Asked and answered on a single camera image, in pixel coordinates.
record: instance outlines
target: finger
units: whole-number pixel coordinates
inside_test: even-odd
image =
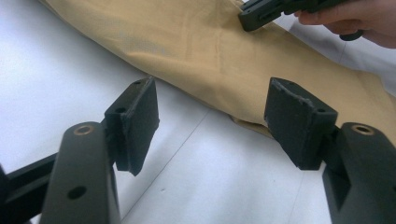
[[[298,11],[294,12],[294,16],[295,16],[295,17],[299,17],[300,14],[301,14],[301,10],[298,10]]]
[[[335,21],[362,20],[374,10],[374,7],[375,0],[346,1],[315,13],[303,11],[299,21],[301,24],[319,25]]]
[[[387,48],[396,49],[396,37],[383,35],[374,30],[364,31],[363,37],[376,43],[377,45]]]
[[[350,35],[355,34],[358,30],[368,30],[363,22],[357,20],[336,21],[324,26],[337,35]]]

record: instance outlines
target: black plastic bracket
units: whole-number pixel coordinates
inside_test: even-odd
[[[333,223],[394,223],[396,148],[376,128],[335,126],[337,112],[294,82],[271,78],[264,112],[294,164],[323,174]]]
[[[154,79],[141,79],[102,123],[68,129],[59,153],[8,175],[0,167],[0,223],[24,223],[41,212],[41,223],[120,223],[112,165],[139,174],[159,122]]]

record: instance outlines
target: black plastic part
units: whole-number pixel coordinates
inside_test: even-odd
[[[120,223],[114,176],[100,123],[64,133],[40,223]]]
[[[0,204],[0,223],[24,223],[41,213],[56,154],[4,175],[6,198]]]
[[[359,39],[363,35],[363,30],[357,31],[355,34],[350,35],[340,35],[340,38],[344,41],[353,41]]]
[[[335,143],[347,176],[329,166],[323,174],[332,223],[395,223],[396,148],[358,123],[345,123]]]
[[[264,119],[297,167],[319,168],[319,146],[323,136],[334,131],[335,110],[294,82],[272,77]]]
[[[298,10],[317,12],[323,8],[334,7],[346,0],[250,0],[241,6],[242,12],[238,18],[245,31],[259,29],[270,21],[279,18],[283,13],[289,15]],[[355,34],[340,35],[344,41],[356,40],[362,36],[363,31]]]
[[[152,77],[133,83],[106,111],[103,123],[118,170],[139,174],[159,122]]]
[[[332,172],[347,179],[347,171],[335,142],[339,132],[339,128],[334,126],[332,134],[323,136],[319,146],[319,156],[326,162],[327,167],[330,168]]]

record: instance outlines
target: black handle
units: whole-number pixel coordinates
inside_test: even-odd
[[[340,38],[344,41],[352,41],[359,39],[363,35],[363,30],[358,30],[355,34],[350,35],[340,35]]]

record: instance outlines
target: circular hole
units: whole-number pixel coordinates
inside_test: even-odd
[[[69,190],[69,192],[67,193],[67,198],[69,198],[70,200],[75,200],[83,196],[85,192],[87,192],[87,189],[83,186],[79,186]]]
[[[93,127],[91,125],[82,125],[74,130],[75,135],[84,135],[87,133],[91,133],[93,131]]]
[[[359,125],[359,124],[353,125],[352,129],[353,129],[353,131],[360,133],[360,134],[364,134],[364,135],[374,135],[375,134],[373,129],[371,129],[367,126],[364,126],[364,125]]]
[[[116,109],[116,112],[117,113],[124,113],[126,111],[126,109],[124,108],[124,107],[121,107],[121,108],[117,108]]]

